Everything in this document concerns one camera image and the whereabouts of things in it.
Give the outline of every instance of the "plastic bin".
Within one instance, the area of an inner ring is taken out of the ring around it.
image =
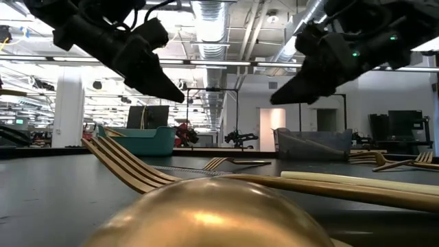
[[[105,137],[103,126],[98,126],[99,136]],[[170,127],[159,127],[156,130],[139,130],[112,128],[126,137],[111,137],[118,144],[134,155],[170,156],[174,148],[176,130]]]
[[[345,161],[351,150],[352,130],[338,132],[275,131],[279,157],[313,161]]]

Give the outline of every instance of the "door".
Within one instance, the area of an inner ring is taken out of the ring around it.
[[[259,110],[259,151],[275,152],[274,133],[277,128],[285,128],[285,109],[260,108]]]
[[[317,109],[317,131],[337,131],[336,109]]]

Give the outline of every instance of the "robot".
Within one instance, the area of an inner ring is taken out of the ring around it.
[[[173,1],[149,9],[136,28],[137,11],[145,0],[25,0],[25,4],[55,29],[56,46],[69,50],[76,44],[142,94],[183,102],[184,95],[152,52],[167,44],[167,32],[159,20],[148,20],[151,11]],[[127,26],[123,20],[132,10],[136,18]],[[310,20],[297,35],[296,49],[305,61],[300,72],[271,96],[272,104],[312,104],[381,64],[387,62],[392,69],[406,66],[411,49],[439,36],[438,0],[328,0],[324,11],[326,20]],[[336,21],[342,30],[335,30]]]
[[[230,141],[233,141],[235,144],[235,148],[243,148],[244,147],[244,141],[251,141],[251,140],[257,140],[259,137],[253,133],[250,134],[240,134],[238,130],[234,130],[228,135],[224,137],[224,140],[229,143]],[[247,148],[253,149],[254,147],[252,145],[249,145]]]

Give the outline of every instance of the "black table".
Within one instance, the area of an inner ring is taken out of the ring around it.
[[[144,158],[150,165],[202,168],[210,158]],[[361,176],[439,185],[439,173],[370,166],[271,160],[258,167],[221,164],[217,170],[278,176],[283,170]],[[173,172],[182,178],[204,174]],[[439,246],[439,215],[279,191],[317,219],[330,236],[360,246]],[[139,194],[93,155],[0,161],[0,246],[79,246]]]

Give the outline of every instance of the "red object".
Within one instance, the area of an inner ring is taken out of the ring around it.
[[[186,139],[186,131],[187,125],[185,123],[180,124],[178,127],[174,127],[177,129],[176,136],[177,138],[174,141],[174,145],[176,147],[180,147],[183,144],[183,139]]]

